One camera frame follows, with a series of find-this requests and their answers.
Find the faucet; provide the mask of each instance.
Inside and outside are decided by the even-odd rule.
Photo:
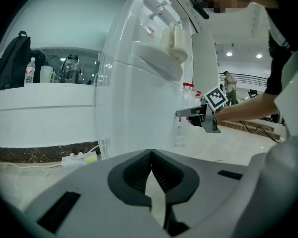
[[[153,13],[148,15],[149,18],[153,20],[154,17],[156,17],[157,15],[161,15],[163,12],[163,7],[167,4],[169,4],[167,1],[163,1],[160,5],[157,6],[157,9]]]

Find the beige shirt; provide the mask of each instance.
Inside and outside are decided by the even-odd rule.
[[[236,91],[236,83],[237,80],[233,76],[229,75],[226,77],[224,79],[224,86],[227,88],[226,92],[230,93],[232,90]]]

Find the backpack handle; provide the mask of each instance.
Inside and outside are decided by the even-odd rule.
[[[21,34],[24,34],[26,37],[28,37],[25,31],[20,31],[20,32],[19,32],[19,36],[20,36],[20,37],[21,37]]]

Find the glossy white floor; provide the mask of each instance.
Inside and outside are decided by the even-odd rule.
[[[197,159],[221,160],[225,163],[248,165],[254,154],[267,152],[275,145],[267,137],[231,128],[219,126],[222,132],[213,134],[205,133],[204,129],[193,127],[187,121],[184,122],[183,126],[186,145],[174,147],[173,152]],[[24,210],[33,198],[73,170],[75,168],[19,169],[14,166],[0,166],[0,193],[5,200],[20,210]],[[152,197],[152,212],[154,214],[155,209],[164,205],[164,197],[161,188],[152,175],[147,182],[146,194]],[[163,223],[162,212],[156,212],[155,217],[159,223]]]

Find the black shirt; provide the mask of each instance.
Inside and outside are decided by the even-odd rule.
[[[282,69],[292,53],[298,50],[298,0],[277,1],[278,9],[266,9],[272,21],[270,32],[274,25],[285,39],[284,42],[280,42],[279,39],[275,40],[271,33],[269,34],[269,53],[273,60],[265,93],[272,95],[278,95],[282,91]]]

